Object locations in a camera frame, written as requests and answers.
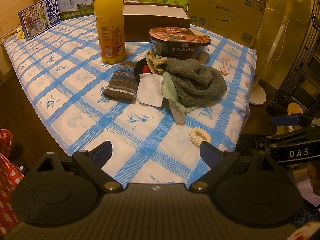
blue milk box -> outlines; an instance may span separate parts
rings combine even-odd
[[[94,0],[57,0],[61,20],[93,15]]]
[[[43,0],[18,13],[27,41],[61,22],[57,0]]]

bottle label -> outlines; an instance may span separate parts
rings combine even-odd
[[[118,57],[125,53],[124,27],[96,22],[102,57]]]

plastic bottle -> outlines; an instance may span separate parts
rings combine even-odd
[[[123,0],[95,0],[94,14],[102,61],[120,63],[125,57]]]

black metal rack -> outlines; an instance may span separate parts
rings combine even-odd
[[[266,107],[271,115],[287,113],[291,102],[320,111],[320,0],[315,0],[301,48],[276,95]]]

pile of clothes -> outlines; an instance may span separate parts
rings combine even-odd
[[[148,52],[138,63],[122,62],[103,94],[155,107],[161,107],[165,98],[175,122],[183,123],[187,113],[226,90],[220,71],[212,67],[195,59],[158,57]]]

